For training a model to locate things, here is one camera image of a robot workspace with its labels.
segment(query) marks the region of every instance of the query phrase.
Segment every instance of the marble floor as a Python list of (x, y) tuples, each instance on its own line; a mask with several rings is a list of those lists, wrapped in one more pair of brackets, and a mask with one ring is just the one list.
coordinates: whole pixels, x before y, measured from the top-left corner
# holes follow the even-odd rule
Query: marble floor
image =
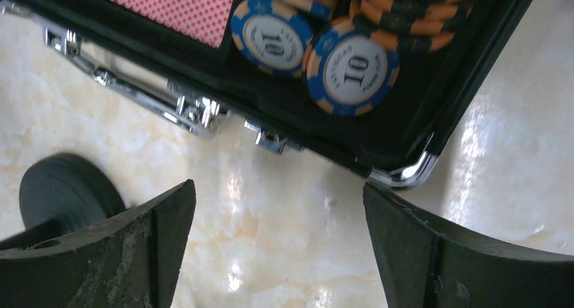
[[(574, 255), (574, 0), (535, 0), (429, 180), (401, 195), (470, 229)], [(152, 85), (164, 81), (91, 52)], [(91, 159), (131, 204), (185, 180), (197, 208), (173, 307), (386, 307), (364, 181), (310, 151), (270, 154), (232, 117), (212, 140), (95, 84), (0, 16), (0, 238), (18, 185), (54, 152)]]

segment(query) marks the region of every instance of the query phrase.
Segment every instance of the poker chip stack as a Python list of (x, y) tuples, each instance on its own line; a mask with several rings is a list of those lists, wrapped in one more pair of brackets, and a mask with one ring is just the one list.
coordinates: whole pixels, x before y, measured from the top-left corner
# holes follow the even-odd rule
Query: poker chip stack
[(352, 0), (354, 25), (375, 43), (401, 52), (450, 44), (476, 0)]
[(241, 53), (272, 76), (298, 78), (313, 29), (303, 12), (329, 20), (338, 0), (244, 0), (231, 18)]
[(311, 99), (334, 116), (370, 112), (391, 92), (399, 67), (398, 52), (369, 40), (348, 17), (331, 21), (303, 57)]

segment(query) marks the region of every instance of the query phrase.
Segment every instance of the black rubber object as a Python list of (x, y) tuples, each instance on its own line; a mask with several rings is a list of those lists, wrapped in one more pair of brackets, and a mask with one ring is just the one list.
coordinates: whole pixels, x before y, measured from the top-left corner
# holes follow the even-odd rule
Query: black rubber object
[(188, 180), (90, 228), (0, 250), (0, 307), (171, 307), (195, 207)]
[(62, 234), (125, 211), (120, 194), (88, 160), (61, 153), (31, 166), (20, 182), (20, 214), (26, 229), (56, 220)]
[(389, 308), (574, 307), (574, 257), (490, 238), (366, 184)]

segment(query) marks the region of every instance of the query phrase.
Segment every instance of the orange and black poker chip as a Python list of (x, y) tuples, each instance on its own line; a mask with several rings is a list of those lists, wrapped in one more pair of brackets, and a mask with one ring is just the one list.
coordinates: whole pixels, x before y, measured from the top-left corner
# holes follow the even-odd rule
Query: orange and black poker chip
[(366, 0), (383, 12), (408, 16), (409, 18), (425, 18), (429, 20), (446, 20), (465, 16), (476, 0), (464, 0), (459, 3), (429, 3), (411, 0)]
[(351, 5), (359, 7), (363, 13), (372, 22), (379, 27), (391, 32), (413, 35), (435, 35), (440, 32), (455, 31), (466, 20), (466, 14), (461, 13), (454, 18), (447, 20), (435, 20), (428, 18), (411, 18), (397, 15), (391, 12), (378, 9), (368, 0), (354, 0)]
[(371, 22), (363, 14), (353, 16), (353, 24), (369, 40), (385, 49), (400, 52), (433, 52), (450, 44), (453, 32), (442, 32), (434, 36), (404, 35), (388, 32)]

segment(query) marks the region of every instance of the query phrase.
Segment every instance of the chrome latch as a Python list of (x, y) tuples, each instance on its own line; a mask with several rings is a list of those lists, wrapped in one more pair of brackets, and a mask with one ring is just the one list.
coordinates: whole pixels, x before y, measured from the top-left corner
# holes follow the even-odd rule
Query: chrome latch
[(221, 119), (229, 116), (229, 111), (222, 108), (221, 104), (179, 83), (167, 81), (166, 89), (162, 91), (112, 72), (82, 53), (82, 44), (87, 42), (74, 31), (37, 16), (35, 21), (44, 27), (44, 44), (94, 81), (193, 134), (212, 138)]
[(16, 2), (10, 0), (0, 0), (0, 14), (10, 14), (23, 18), (30, 18), (33, 15), (30, 10), (21, 7)]
[(285, 146), (288, 146), (289, 148), (295, 149), (299, 152), (303, 151), (302, 146), (294, 143), (293, 141), (280, 137), (277, 133), (266, 131), (260, 128), (260, 126), (249, 122), (249, 120), (245, 120), (243, 126), (247, 129), (250, 129), (251, 131), (257, 132), (255, 144), (273, 152), (274, 154), (281, 154)]

